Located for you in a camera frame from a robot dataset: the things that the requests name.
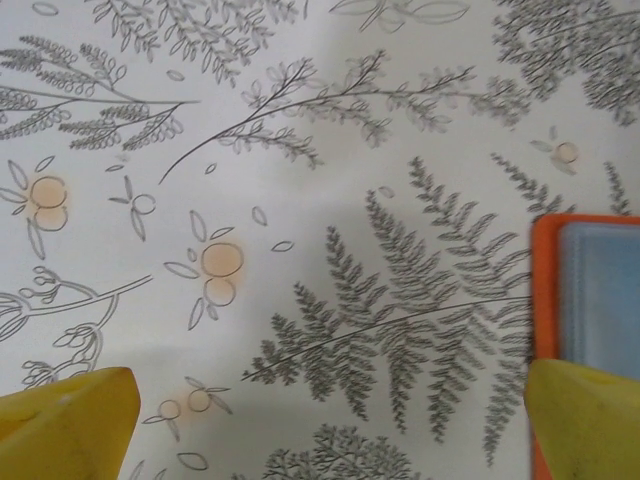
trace yellow object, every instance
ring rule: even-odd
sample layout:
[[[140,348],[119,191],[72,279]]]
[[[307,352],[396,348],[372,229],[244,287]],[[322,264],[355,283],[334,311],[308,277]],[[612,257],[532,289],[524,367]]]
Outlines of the yellow object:
[[[115,480],[139,412],[128,368],[0,397],[0,479]]]
[[[640,382],[541,359],[525,404],[554,480],[640,478]]]

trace orange frame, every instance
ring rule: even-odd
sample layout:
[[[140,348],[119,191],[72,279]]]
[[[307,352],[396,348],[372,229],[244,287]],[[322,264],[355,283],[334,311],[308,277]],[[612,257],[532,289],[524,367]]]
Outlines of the orange frame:
[[[594,222],[640,225],[640,217],[609,215],[545,215],[533,226],[533,336],[536,358],[559,358],[558,236],[568,223]],[[553,480],[538,442],[533,452],[534,480]]]

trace leaf drawing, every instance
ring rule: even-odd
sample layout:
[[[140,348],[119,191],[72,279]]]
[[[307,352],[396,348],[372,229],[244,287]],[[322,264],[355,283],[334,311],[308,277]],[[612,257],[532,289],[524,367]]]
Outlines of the leaf drawing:
[[[327,262],[336,302],[318,299],[297,283],[300,319],[272,317],[275,339],[262,341],[261,355],[243,380],[304,382],[318,401],[342,392],[352,412],[367,420],[367,400],[380,381],[378,365],[385,363],[393,418],[405,432],[412,392],[428,371],[429,424],[435,440],[444,442],[463,396],[486,375],[487,359],[523,365],[529,357],[529,296],[522,289],[529,281],[529,251],[509,248],[518,238],[513,232],[488,234],[497,214],[476,217],[477,202],[459,203],[460,194],[445,195],[445,186],[435,183],[421,160],[409,165],[421,209],[442,229],[438,240],[445,246],[429,251],[435,242],[420,238],[381,205],[376,192],[368,192],[366,213],[388,283],[381,281],[382,272],[367,274],[338,229],[329,227]],[[439,268],[444,255],[453,257],[452,269]],[[460,294],[469,301],[451,302]],[[500,392],[487,412],[493,409],[500,418],[487,423],[492,436],[485,440],[487,461],[516,412],[503,404],[520,394],[521,384],[496,383],[495,388]]]
[[[202,216],[196,212],[195,210],[191,210],[189,212],[189,217],[191,218],[191,232],[193,236],[200,243],[204,243],[207,241],[207,226],[202,219]]]
[[[389,112],[404,111],[420,131],[439,133],[445,132],[452,121],[441,112],[442,105],[453,108],[457,101],[468,102],[473,114],[486,114],[505,126],[515,125],[529,112],[529,93],[513,80],[491,77],[484,91],[470,91],[476,78],[472,67],[444,71],[435,68],[422,74],[418,81],[384,86],[380,79],[385,76],[384,66],[389,60],[383,50],[349,59],[344,78],[333,82],[320,78],[308,58],[269,67],[266,76],[270,85],[256,80],[241,95],[253,112],[191,148],[169,167],[160,183],[185,159],[212,142],[229,147],[236,154],[254,147],[274,147],[291,161],[306,159],[311,169],[322,165],[313,137],[302,137],[292,127],[272,125],[276,116],[351,124],[360,129],[360,136],[369,147],[376,148],[391,135],[391,119],[376,112],[380,104]]]
[[[132,48],[153,62],[164,49],[184,62],[196,62],[202,73],[211,73],[217,83],[236,84],[240,69],[269,46],[273,25],[294,23],[298,10],[285,0],[85,0],[98,3],[95,23],[108,19],[112,37],[121,39],[120,50]],[[184,75],[167,71],[174,81]]]
[[[202,318],[202,314],[204,313],[204,300],[199,298],[196,300],[196,303],[193,305],[193,309],[191,310],[191,315],[189,315],[189,330],[193,330],[196,325],[200,322]]]
[[[199,453],[182,452],[176,455],[178,461],[189,470],[204,471],[209,468],[209,462]]]
[[[562,206],[564,201],[562,195],[556,195],[550,199],[547,184],[539,185],[537,180],[529,178],[509,160],[505,160],[497,153],[492,153],[491,159],[509,175],[509,180],[518,184],[516,190],[522,192],[522,198],[531,203],[527,211],[534,214],[534,221],[549,213],[573,213],[576,210],[576,205],[568,208]]]
[[[106,0],[99,7],[110,11],[118,4],[138,8],[127,0]],[[130,18],[131,13],[123,15]],[[183,105],[195,102],[147,101],[124,93],[116,84],[126,76],[126,65],[118,65],[100,47],[83,43],[74,52],[35,35],[21,36],[19,40],[21,48],[0,50],[0,67],[31,74],[49,88],[27,90],[0,85],[0,123],[14,119],[11,125],[0,129],[0,140],[57,126],[60,131],[77,136],[70,143],[74,149],[98,150],[122,144],[124,150],[136,150],[182,132],[174,114]],[[80,104],[102,104],[104,108],[94,118],[70,122],[72,107]]]
[[[580,74],[589,106],[611,112],[622,126],[637,120],[639,10],[610,0],[496,1],[509,8],[494,22],[499,61],[520,66],[536,99],[548,100],[566,78]]]
[[[42,235],[40,234],[38,225],[36,225],[30,218],[27,219],[27,235],[29,236],[29,242],[31,243],[33,252],[38,256],[40,260],[44,260],[46,258],[46,254],[44,252]]]
[[[289,240],[283,240],[282,242],[278,242],[273,247],[271,247],[271,251],[278,253],[288,252],[293,248],[294,245],[295,244]]]
[[[262,225],[263,227],[267,226],[267,215],[259,206],[255,206],[251,209],[251,218],[253,218],[253,221],[258,225]]]
[[[24,362],[22,367],[28,371],[28,374],[22,383],[27,389],[93,371],[104,346],[104,336],[101,330],[116,313],[120,297],[152,280],[152,277],[148,275],[110,291],[99,293],[81,283],[64,280],[52,270],[42,266],[35,267],[33,272],[36,274],[33,278],[33,283],[36,286],[34,288],[24,287],[19,290],[22,298],[18,303],[25,322],[35,317],[55,315],[90,305],[100,304],[104,308],[97,319],[67,328],[59,338],[53,341],[54,348],[72,351],[69,360],[56,366],[42,361],[28,360]],[[68,294],[75,295],[79,299],[65,300],[68,303],[57,301],[59,293],[63,291],[66,292],[62,295],[65,299],[68,298]],[[18,301],[19,297],[9,295],[8,298]],[[2,311],[5,307],[6,302],[3,307],[0,307],[0,317],[3,316],[3,313],[8,314],[8,311]]]
[[[44,171],[49,165],[51,165],[51,162],[53,162],[55,158],[55,155],[50,155],[47,158],[40,160],[40,162],[36,166],[36,173]]]
[[[468,5],[455,0],[341,0],[330,12],[365,17],[361,32],[377,21],[383,31],[394,33],[408,20],[442,25],[461,19],[468,10]]]
[[[278,480],[331,480],[361,478],[367,480],[419,480],[408,456],[387,437],[370,440],[356,427],[322,425],[314,433],[313,450],[294,452],[278,449],[265,463],[263,478]],[[234,474],[231,480],[248,480]]]
[[[484,233],[491,227],[497,214],[482,215],[474,221],[477,202],[459,204],[460,194],[444,194],[444,185],[435,185],[433,175],[427,174],[424,162],[415,158],[411,162],[411,184],[419,190],[417,196],[424,204],[424,213],[433,217],[431,225],[443,227],[439,239],[450,245],[445,251],[457,261],[462,288],[473,297],[483,299],[505,298],[510,291],[529,280],[528,272],[513,274],[513,269],[529,259],[529,250],[521,249],[508,254],[503,249],[518,235],[505,232],[482,244]]]
[[[180,262],[165,262],[164,268],[169,270],[174,275],[177,275],[188,280],[194,280],[200,277],[200,273],[197,270],[191,268],[188,265]]]
[[[622,179],[616,169],[616,166],[612,162],[605,162],[604,168],[607,173],[607,180],[609,181],[609,188],[611,193],[609,198],[612,203],[609,207],[611,212],[615,215],[629,216],[631,215],[631,209],[629,208],[629,198],[627,192],[622,185]]]

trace fabric surface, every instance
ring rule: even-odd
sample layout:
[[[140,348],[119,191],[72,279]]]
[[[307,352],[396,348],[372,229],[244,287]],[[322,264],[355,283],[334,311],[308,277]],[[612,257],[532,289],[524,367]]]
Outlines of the fabric surface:
[[[530,226],[638,208],[639,15],[2,0],[0,393],[131,367],[122,479],[529,478]]]

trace line drawing of plant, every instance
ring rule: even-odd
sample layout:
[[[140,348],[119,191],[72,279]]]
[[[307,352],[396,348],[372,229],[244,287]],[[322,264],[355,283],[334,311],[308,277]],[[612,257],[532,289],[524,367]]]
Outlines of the line drawing of plant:
[[[156,199],[148,193],[134,194],[133,185],[128,175],[124,176],[124,197],[110,197],[109,201],[119,203],[121,205],[127,205],[129,209],[129,217],[131,218],[131,226],[136,232],[136,235],[140,240],[145,242],[147,240],[147,232],[144,228],[143,218],[146,215],[151,215],[156,210]]]
[[[138,464],[134,467],[131,475],[129,475],[129,480],[138,480],[140,478],[140,474],[142,473],[142,469],[144,468],[144,460],[140,460]],[[162,469],[158,473],[156,473],[153,480],[163,480],[165,474],[167,473],[167,469]]]
[[[509,180],[518,184],[516,190],[522,192],[522,198],[531,202],[527,211],[535,214],[534,221],[550,213],[573,213],[578,208],[573,204],[564,209],[562,195],[556,195],[552,200],[549,199],[547,184],[539,184],[537,180],[529,178],[512,162],[505,160],[502,155],[492,153],[491,159],[509,175]]]
[[[120,51],[132,47],[151,63],[155,51],[167,48],[182,61],[200,63],[202,73],[210,72],[218,84],[233,87],[240,69],[251,63],[260,50],[267,49],[275,35],[273,28],[296,21],[298,10],[287,0],[85,0],[98,3],[97,24],[109,18],[111,36],[120,36]]]
[[[203,249],[198,254],[187,248],[187,259],[182,262],[165,262],[164,267],[177,277],[187,280],[204,280],[202,295],[198,297],[189,315],[188,330],[193,330],[206,312],[211,320],[218,320],[218,309],[230,305],[236,298],[237,275],[244,266],[244,252],[237,244],[221,240],[235,227],[219,228],[211,235],[202,216],[195,210],[189,212],[191,233]]]
[[[431,226],[441,230],[437,238],[448,246],[429,253],[429,239],[409,230],[369,191],[366,212],[388,283],[381,281],[382,272],[366,273],[338,229],[329,227],[327,261],[337,305],[296,283],[301,319],[272,317],[277,340],[262,341],[261,356],[242,380],[301,381],[318,401],[340,390],[352,412],[368,420],[366,400],[378,382],[373,360],[380,357],[389,369],[395,424],[406,432],[410,394],[428,370],[428,421],[434,439],[443,443],[456,405],[486,368],[486,359],[496,357],[505,372],[512,367],[518,375],[507,381],[501,369],[494,377],[485,426],[491,464],[515,414],[512,403],[521,406],[520,372],[526,371],[531,336],[530,296],[523,290],[530,277],[529,250],[511,246],[519,237],[514,232],[489,234],[497,214],[476,216],[477,202],[459,204],[459,193],[445,195],[444,185],[435,183],[422,160],[413,159],[409,167],[416,198]],[[453,259],[450,269],[439,268],[443,256]],[[459,294],[466,301],[452,303]]]
[[[627,192],[622,185],[622,179],[620,178],[618,169],[612,162],[605,162],[604,168],[607,173],[609,188],[611,189],[611,193],[609,194],[609,198],[613,202],[609,207],[611,212],[615,215],[632,215],[631,209],[629,208],[629,198],[627,197]]]
[[[142,421],[143,425],[152,425],[154,423],[164,422],[169,427],[171,431],[171,435],[176,442],[180,441],[180,431],[178,430],[178,424],[176,423],[176,419],[182,413],[182,407],[175,400],[165,400],[160,405],[158,405],[158,410],[156,415],[152,415],[151,417],[145,418]]]
[[[395,33],[409,20],[425,25],[455,22],[469,8],[457,0],[341,0],[329,11],[337,15],[366,16],[360,32],[377,21],[384,32]]]
[[[533,96],[546,101],[572,75],[582,82],[587,104],[628,126],[637,120],[637,55],[640,10],[618,11],[609,0],[496,0],[508,7],[496,17],[500,62],[521,67]]]
[[[33,74],[62,93],[0,85],[0,125],[9,122],[9,115],[22,118],[0,130],[0,140],[35,134],[58,125],[60,131],[79,137],[69,144],[72,149],[99,150],[122,143],[123,150],[137,150],[182,133],[183,127],[175,112],[186,104],[198,103],[194,100],[148,101],[120,91],[116,85],[126,76],[127,66],[118,66],[116,59],[100,47],[83,43],[78,53],[74,53],[34,35],[22,36],[19,40],[25,44],[24,48],[0,50],[3,58],[0,66]],[[98,98],[97,91],[106,97]],[[68,122],[72,105],[94,103],[104,107],[96,118]],[[130,133],[123,140],[125,132]]]
[[[53,3],[48,2],[33,2],[33,4],[31,5],[31,10],[42,17],[55,17],[60,13],[58,7],[56,7]]]
[[[120,296],[152,280],[151,275],[147,275],[113,290],[98,293],[86,285],[63,280],[53,270],[44,266],[35,267],[33,272],[36,274],[33,282],[40,289],[24,287],[18,290],[18,295],[0,293],[0,321],[3,322],[0,327],[0,342],[8,340],[29,320],[37,317],[55,315],[103,302],[106,304],[106,310],[99,321],[85,322],[68,328],[53,342],[54,348],[73,349],[71,359],[55,367],[43,361],[24,362],[22,368],[28,370],[28,374],[22,383],[26,385],[26,389],[66,378],[63,372],[67,369],[73,371],[69,376],[93,371],[104,344],[101,329],[115,314]],[[61,290],[74,291],[82,299],[57,305],[56,297]],[[34,306],[36,300],[45,306]]]
[[[38,162],[34,169],[35,178],[29,178],[19,164],[8,160],[9,173],[18,189],[0,188],[0,198],[17,205],[11,215],[24,214],[27,217],[27,237],[40,260],[46,258],[42,234],[59,232],[69,220],[64,180],[43,173],[54,159],[55,156],[50,155]]]
[[[299,453],[278,449],[265,463],[261,478],[274,480],[331,480],[360,478],[367,480],[420,480],[405,453],[389,443],[387,437],[368,439],[357,427],[324,424],[313,434],[315,448]],[[233,474],[231,480],[249,480]]]
[[[469,92],[475,78],[472,67],[457,70],[439,68],[421,75],[420,87],[404,82],[398,87],[381,87],[377,80],[384,76],[383,64],[389,61],[384,50],[373,55],[349,59],[344,80],[326,82],[317,78],[311,59],[303,58],[289,65],[281,63],[267,69],[272,82],[264,87],[259,80],[251,90],[242,93],[253,112],[244,120],[209,136],[178,158],[164,173],[160,183],[185,159],[212,142],[231,147],[236,154],[251,151],[254,146],[280,149],[285,158],[295,161],[306,158],[311,169],[324,162],[312,145],[313,137],[300,137],[294,128],[270,128],[276,115],[301,117],[310,122],[324,120],[351,123],[360,127],[362,139],[371,147],[380,146],[390,135],[390,118],[374,114],[373,99],[384,100],[390,112],[404,110],[409,121],[419,130],[445,132],[452,119],[438,113],[440,104],[456,108],[460,100],[468,102],[472,113],[485,113],[499,119],[505,126],[515,125],[529,112],[528,93],[513,80],[491,77],[483,93]],[[296,92],[310,96],[297,99]]]
[[[549,141],[548,143],[543,140],[532,140],[531,145],[536,150],[548,153],[551,164],[567,175],[575,175],[575,165],[580,157],[580,151],[573,142],[557,143],[558,129],[555,125],[549,128]]]
[[[185,381],[191,385],[194,390],[189,393],[187,398],[187,406],[192,412],[202,413],[211,407],[216,405],[221,410],[224,410],[229,415],[233,415],[231,407],[220,398],[219,393],[228,392],[230,388],[224,387],[207,387],[204,383],[196,380],[193,377],[184,377]]]
[[[189,470],[203,472],[209,469],[209,462],[199,453],[196,452],[180,452],[176,454],[176,458],[183,467]]]

